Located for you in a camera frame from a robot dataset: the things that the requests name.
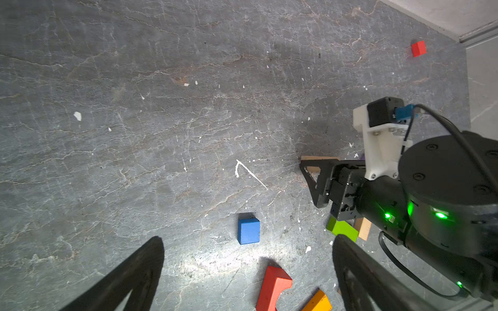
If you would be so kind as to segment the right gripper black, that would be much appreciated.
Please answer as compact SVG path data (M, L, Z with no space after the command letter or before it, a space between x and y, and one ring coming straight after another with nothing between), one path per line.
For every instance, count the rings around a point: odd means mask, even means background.
M365 162L340 162L339 158L302 158L300 170L317 208L332 202L330 214L338 221L361 217L357 201L366 182Z

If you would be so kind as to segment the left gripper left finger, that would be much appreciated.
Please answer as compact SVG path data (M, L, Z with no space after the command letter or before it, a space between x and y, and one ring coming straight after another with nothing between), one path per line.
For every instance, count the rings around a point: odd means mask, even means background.
M116 310L123 300L125 310L150 310L164 258L163 241L155 236L63 310Z

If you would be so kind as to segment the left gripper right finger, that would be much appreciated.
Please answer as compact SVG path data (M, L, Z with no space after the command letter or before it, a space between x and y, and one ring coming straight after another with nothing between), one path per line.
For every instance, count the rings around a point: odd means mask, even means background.
M409 290L355 242L335 237L333 264L346 310L434 310Z

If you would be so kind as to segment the green rectangular block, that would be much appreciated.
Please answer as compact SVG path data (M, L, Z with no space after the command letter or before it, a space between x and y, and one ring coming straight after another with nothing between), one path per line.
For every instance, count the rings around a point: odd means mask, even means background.
M335 236L345 235L353 242L356 242L359 236L358 230L356 230L346 221L337 220L334 216L330 217L326 229L333 233Z

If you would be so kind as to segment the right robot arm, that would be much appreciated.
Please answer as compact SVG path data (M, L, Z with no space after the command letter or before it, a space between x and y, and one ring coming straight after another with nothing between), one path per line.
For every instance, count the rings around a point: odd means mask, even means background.
M368 180L360 160L302 160L300 170L316 207L369 220L462 292L497 299L497 191L455 138L412 146L395 178Z

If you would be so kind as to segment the orange-yellow rectangular block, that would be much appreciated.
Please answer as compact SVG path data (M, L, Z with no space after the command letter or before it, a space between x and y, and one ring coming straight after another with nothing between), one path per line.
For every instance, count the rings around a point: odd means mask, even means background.
M322 290L318 290L302 308L302 311L331 311L332 309L327 295Z

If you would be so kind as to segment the red arch block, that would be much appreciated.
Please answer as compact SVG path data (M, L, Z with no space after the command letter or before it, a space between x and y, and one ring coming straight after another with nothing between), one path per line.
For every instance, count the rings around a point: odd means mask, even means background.
M279 296L284 290L291 288L292 285L293 280L284 269L268 266L255 310L277 311L276 303Z

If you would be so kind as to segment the blue cube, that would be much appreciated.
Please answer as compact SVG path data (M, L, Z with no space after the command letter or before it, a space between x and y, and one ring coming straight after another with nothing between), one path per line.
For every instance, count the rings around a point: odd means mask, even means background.
M255 244L260 241L261 225L256 218L241 219L238 221L237 240L240 245Z

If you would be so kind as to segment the small red cube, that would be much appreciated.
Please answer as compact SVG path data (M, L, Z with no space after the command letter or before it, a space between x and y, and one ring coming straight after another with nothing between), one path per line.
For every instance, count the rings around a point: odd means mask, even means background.
M427 53L427 48L424 41L417 41L411 44L411 51L414 58Z

